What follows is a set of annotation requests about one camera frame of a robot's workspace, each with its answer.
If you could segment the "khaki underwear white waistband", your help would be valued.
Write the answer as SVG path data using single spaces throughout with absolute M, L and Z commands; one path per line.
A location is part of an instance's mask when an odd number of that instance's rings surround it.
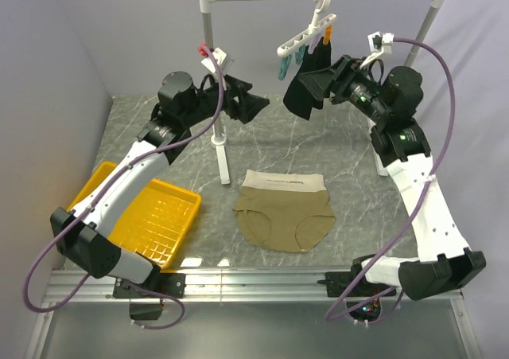
M 336 223 L 321 174 L 248 170 L 233 211 L 251 244 L 276 252 L 309 252 Z

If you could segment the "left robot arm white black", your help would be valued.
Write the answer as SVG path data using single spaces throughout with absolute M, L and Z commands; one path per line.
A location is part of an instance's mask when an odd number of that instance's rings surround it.
M 150 120 L 126 157 L 88 196 L 71 210 L 50 217 L 56 248 L 90 276 L 122 278 L 143 297 L 161 286 L 156 263 L 108 239 L 118 219 L 144 187 L 169 167 L 192 137 L 198 123 L 224 111 L 249 123 L 270 101 L 250 92 L 251 84 L 225 76 L 219 84 L 207 74 L 196 87 L 187 72 L 172 72 L 162 81 Z

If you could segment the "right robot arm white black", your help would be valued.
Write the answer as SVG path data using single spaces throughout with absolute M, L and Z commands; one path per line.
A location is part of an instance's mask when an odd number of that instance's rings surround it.
M 424 96 L 422 75 L 397 66 L 378 82 L 369 63 L 345 55 L 334 65 L 300 73 L 297 79 L 315 100 L 349 102 L 374 122 L 371 145 L 400 192 L 409 213 L 406 224 L 418 244 L 412 259 L 384 253 L 355 259 L 344 295 L 400 288 L 410 299 L 421 300 L 460 290 L 481 273 L 485 256 L 471 249 L 455 225 L 436 177 L 441 159 L 433 157 L 414 119 Z

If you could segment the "white clip hanger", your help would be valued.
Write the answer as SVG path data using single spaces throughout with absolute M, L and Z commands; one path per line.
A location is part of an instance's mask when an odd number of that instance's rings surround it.
M 280 58 L 286 58 L 300 47 L 311 44 L 316 35 L 323 33 L 327 27 L 336 21 L 337 16 L 335 14 L 326 14 L 331 1 L 317 1 L 312 20 L 307 28 L 278 47 L 277 55 Z

